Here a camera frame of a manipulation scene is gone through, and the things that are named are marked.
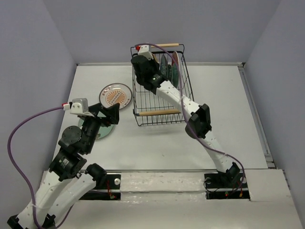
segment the plate with orange pattern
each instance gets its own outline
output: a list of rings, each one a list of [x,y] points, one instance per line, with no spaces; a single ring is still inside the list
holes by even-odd
[[[122,83],[112,83],[103,88],[100,93],[100,103],[104,107],[110,107],[117,103],[120,109],[126,107],[132,100],[132,91]]]

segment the wall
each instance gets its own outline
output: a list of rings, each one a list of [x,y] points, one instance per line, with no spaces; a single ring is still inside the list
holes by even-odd
[[[0,228],[30,201],[7,155],[7,140],[25,118],[68,98],[75,63],[41,0],[0,1]],[[54,153],[63,111],[32,120],[12,141],[13,155],[35,189]]]
[[[305,227],[305,1],[282,0],[247,64],[272,156]]]
[[[76,62],[129,62],[179,42],[189,62],[245,62],[280,0],[44,0]]]

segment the wooden handle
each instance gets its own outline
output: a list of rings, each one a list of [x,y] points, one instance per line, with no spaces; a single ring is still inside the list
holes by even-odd
[[[160,111],[144,111],[137,114],[137,116],[151,116],[151,115],[170,115],[180,113],[177,109],[160,110]]]
[[[171,43],[171,44],[157,44],[160,47],[176,47],[179,46],[179,43]]]

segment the orange sunburst pattern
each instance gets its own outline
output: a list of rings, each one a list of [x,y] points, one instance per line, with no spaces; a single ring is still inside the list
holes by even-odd
[[[106,95],[106,102],[109,106],[119,103],[120,105],[124,104],[126,100],[126,94],[121,90],[110,91]]]

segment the wire rack grid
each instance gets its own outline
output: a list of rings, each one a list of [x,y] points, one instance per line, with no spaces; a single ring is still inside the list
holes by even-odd
[[[188,74],[185,58],[184,58],[184,45],[180,44],[175,47],[175,50],[168,50],[170,54],[177,51],[178,56],[182,63],[181,77],[182,77],[182,91],[183,94],[191,100],[194,100],[193,90],[191,86],[190,77]],[[152,52],[159,62],[162,55],[165,55],[169,64],[172,60],[165,52]],[[137,55],[137,51],[134,47],[131,47],[131,55]],[[139,116],[140,112],[146,111],[160,111],[160,110],[171,110],[175,107],[169,104],[166,100],[154,95],[152,92],[147,91],[143,86],[139,85],[136,81],[136,75],[132,68],[132,96],[133,96],[133,114],[135,116],[138,126],[148,125],[164,125],[164,124],[176,124],[183,123],[184,117],[181,113],[178,114],[158,114],[149,116]]]

